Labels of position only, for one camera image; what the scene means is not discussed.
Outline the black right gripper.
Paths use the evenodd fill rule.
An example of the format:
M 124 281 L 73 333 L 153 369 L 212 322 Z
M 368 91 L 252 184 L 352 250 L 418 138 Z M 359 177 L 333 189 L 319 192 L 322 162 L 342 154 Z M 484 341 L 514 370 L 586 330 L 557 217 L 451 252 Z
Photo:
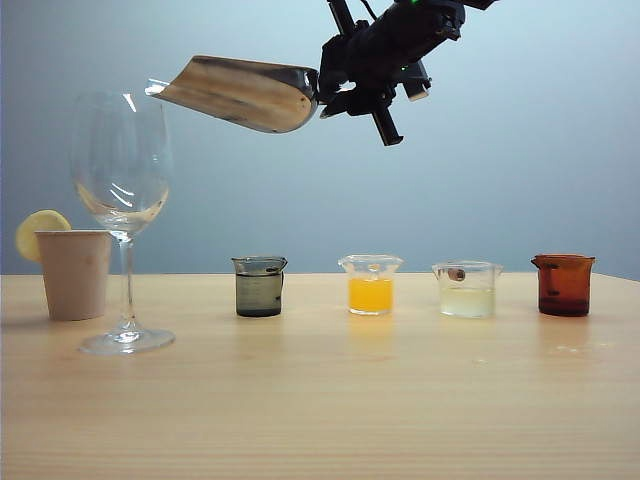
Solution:
M 318 99 L 330 101 L 320 117 L 371 115 L 384 145 L 400 143 L 403 137 L 389 112 L 395 97 L 393 61 L 377 50 L 373 26 L 354 21 L 346 2 L 328 5 L 338 34 L 322 47 Z

